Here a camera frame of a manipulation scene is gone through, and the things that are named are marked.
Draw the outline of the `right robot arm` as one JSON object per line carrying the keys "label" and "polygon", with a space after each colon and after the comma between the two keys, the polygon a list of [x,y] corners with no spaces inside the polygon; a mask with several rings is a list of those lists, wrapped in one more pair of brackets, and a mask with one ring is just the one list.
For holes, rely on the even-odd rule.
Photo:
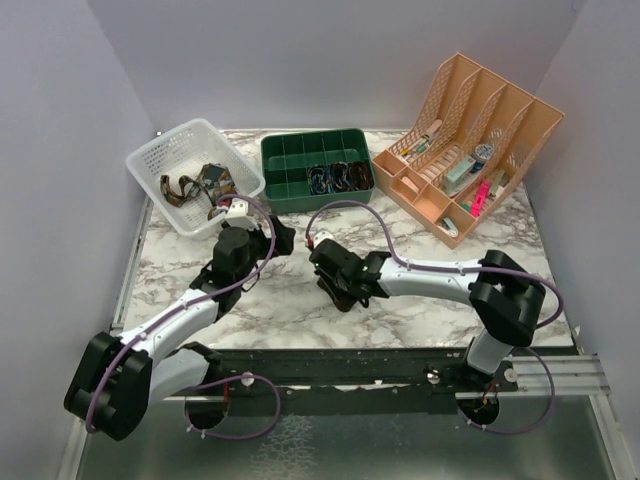
{"label": "right robot arm", "polygon": [[410,264],[385,251],[360,257],[324,239],[313,248],[309,261],[319,284],[341,311],[356,303],[366,307],[372,297],[400,296],[472,307],[483,330],[459,367],[461,383],[472,391],[494,381],[503,358],[514,348],[531,345],[546,295],[541,281],[499,250],[489,250],[479,260]]}

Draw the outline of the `brown red patterned tie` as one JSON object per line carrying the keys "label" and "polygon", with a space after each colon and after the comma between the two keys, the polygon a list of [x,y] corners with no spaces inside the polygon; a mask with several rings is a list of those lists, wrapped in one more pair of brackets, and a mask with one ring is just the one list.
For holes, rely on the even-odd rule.
{"label": "brown red patterned tie", "polygon": [[330,297],[340,312],[349,312],[356,304],[362,303],[358,292],[354,292],[350,287],[343,288],[324,278],[319,278],[317,285]]}

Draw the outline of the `white plastic basket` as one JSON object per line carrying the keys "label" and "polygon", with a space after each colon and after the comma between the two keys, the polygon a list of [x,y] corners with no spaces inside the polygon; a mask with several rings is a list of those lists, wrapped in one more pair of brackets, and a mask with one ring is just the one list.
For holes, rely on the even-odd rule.
{"label": "white plastic basket", "polygon": [[253,165],[213,125],[202,118],[183,123],[139,147],[126,159],[126,166],[155,206],[182,236],[204,239],[214,233],[223,215],[211,213],[212,202],[205,193],[181,206],[167,201],[161,178],[169,179],[169,189],[181,194],[179,180],[196,180],[206,165],[229,171],[235,191],[256,197],[266,181]]}

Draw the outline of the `green compartment tray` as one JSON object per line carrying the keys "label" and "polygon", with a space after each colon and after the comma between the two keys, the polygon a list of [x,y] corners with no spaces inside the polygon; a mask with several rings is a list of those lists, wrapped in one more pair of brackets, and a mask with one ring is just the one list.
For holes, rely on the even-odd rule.
{"label": "green compartment tray", "polygon": [[357,128],[270,135],[261,140],[265,197],[277,215],[335,201],[370,201],[375,177]]}

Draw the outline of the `peach desk organizer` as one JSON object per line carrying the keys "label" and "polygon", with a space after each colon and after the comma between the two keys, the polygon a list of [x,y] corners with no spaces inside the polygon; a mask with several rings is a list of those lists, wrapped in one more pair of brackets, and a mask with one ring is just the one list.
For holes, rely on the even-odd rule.
{"label": "peach desk organizer", "polygon": [[454,249],[516,190],[563,118],[457,53],[412,128],[374,158],[377,186]]}

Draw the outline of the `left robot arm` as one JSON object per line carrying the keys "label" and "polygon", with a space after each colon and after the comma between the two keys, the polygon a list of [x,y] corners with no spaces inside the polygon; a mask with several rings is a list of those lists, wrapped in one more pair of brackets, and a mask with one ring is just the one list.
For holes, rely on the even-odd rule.
{"label": "left robot arm", "polygon": [[64,397],[65,410],[119,441],[153,403],[191,388],[214,392],[221,380],[214,352],[187,340],[235,306],[263,262],[293,252],[294,229],[276,216],[269,221],[270,236],[255,224],[224,226],[211,260],[176,302],[129,331],[92,337]]}

